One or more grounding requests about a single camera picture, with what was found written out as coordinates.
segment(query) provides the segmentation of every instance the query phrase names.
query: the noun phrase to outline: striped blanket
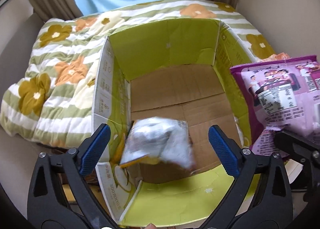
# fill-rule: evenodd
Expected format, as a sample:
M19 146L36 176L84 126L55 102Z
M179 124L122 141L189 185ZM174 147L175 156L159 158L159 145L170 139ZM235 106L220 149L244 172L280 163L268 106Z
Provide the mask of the striped blanket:
M242 15L224 3L162 0L63 21L50 19L33 46L25 77L5 92L0 123L13 136L52 147L78 147L91 136L99 59L112 33L158 20L212 18L239 36L252 61L274 53Z

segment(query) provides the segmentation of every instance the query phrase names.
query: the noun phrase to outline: open cardboard box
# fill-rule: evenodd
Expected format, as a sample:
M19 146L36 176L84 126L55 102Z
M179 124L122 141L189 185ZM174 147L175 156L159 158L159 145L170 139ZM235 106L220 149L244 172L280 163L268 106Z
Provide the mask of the open cardboard box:
M109 36L95 85L92 130L101 123L111 128L96 170L117 223L192 227L217 207L233 177L220 165L208 130L217 124L239 145L250 145L248 109L229 68L251 61L249 50L219 20L162 20ZM188 122L192 174L164 163L118 166L131 120L152 116ZM255 177L247 199L257 182Z

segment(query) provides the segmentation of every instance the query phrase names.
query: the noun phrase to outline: nutrition label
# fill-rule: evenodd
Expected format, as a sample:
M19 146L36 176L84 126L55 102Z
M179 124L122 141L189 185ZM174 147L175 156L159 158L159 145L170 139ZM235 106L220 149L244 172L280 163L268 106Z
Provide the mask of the nutrition label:
M255 142L254 153L263 156L270 156L273 152L279 152L273 143L272 131L265 130Z
M314 81L306 81L309 91L316 91L317 87Z
M320 90L320 79L316 79L315 81L316 81L316 84L318 86L318 89Z
M297 106L291 84L270 88L258 94L264 110L270 115Z

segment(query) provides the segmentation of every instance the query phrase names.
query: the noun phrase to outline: orange flower pattern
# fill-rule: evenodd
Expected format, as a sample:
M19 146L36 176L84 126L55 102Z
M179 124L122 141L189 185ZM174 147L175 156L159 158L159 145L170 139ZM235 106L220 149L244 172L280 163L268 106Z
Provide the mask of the orange flower pattern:
M47 93L50 89L50 77L48 74L41 74L30 79L30 81L23 81L19 86L19 110L23 115L29 115L34 112L40 117L43 104L46 100Z
M216 18L217 15L199 4L191 4L180 10L180 15L193 18Z
M59 62L55 65L55 70L58 73L55 84L62 85L66 82L78 83L85 78L88 73L88 68L83 64L84 57L79 56L78 59L68 64L66 62Z
M87 19L78 19L76 21L76 31L79 32L84 28L92 26L97 21L97 17L88 17Z

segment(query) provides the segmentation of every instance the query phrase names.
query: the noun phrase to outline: finger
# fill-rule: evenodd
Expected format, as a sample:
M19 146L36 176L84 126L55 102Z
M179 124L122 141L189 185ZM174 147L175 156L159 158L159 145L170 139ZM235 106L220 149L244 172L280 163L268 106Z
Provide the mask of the finger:
M154 224L148 224L145 229L157 229Z

